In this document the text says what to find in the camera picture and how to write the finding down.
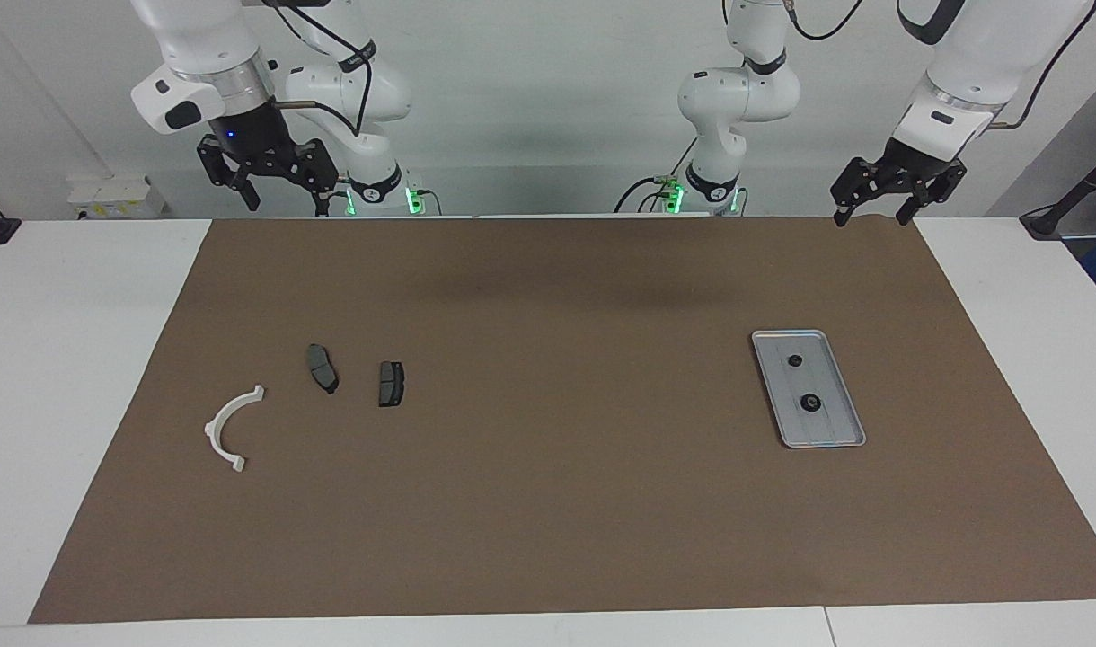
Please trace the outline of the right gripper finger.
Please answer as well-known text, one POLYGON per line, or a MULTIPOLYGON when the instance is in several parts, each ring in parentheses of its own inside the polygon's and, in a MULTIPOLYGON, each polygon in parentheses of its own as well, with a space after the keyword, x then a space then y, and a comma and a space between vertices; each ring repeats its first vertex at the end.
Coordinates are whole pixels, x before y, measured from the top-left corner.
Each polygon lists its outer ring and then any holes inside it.
POLYGON ((227 162, 231 156, 224 151, 216 137, 203 137, 198 143, 199 163, 206 169, 208 181, 215 188, 228 188, 243 200, 246 208, 256 212, 260 207, 260 196, 250 181, 250 172, 246 164, 235 168, 227 162))
POLYGON ((329 217, 339 180, 336 164, 321 139, 293 146, 289 164, 290 181, 313 198, 313 216, 329 217))

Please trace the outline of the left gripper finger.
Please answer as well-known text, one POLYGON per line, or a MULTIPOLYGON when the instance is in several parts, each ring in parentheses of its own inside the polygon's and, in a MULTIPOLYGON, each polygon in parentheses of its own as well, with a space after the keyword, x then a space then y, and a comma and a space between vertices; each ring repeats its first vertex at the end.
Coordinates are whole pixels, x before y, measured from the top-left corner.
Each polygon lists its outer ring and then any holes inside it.
POLYGON ((831 185, 831 197, 835 202, 833 220, 846 226, 855 209, 886 193, 888 185, 880 183, 877 164, 865 159, 852 159, 831 185))
POLYGON ((937 173, 931 179, 921 179, 921 177, 907 173, 900 184, 906 190, 907 197, 904 205, 897 211, 897 223, 901 226, 907 226, 921 209, 927 208, 934 202, 946 202, 961 183, 966 173, 966 164, 948 164, 946 171, 937 173))

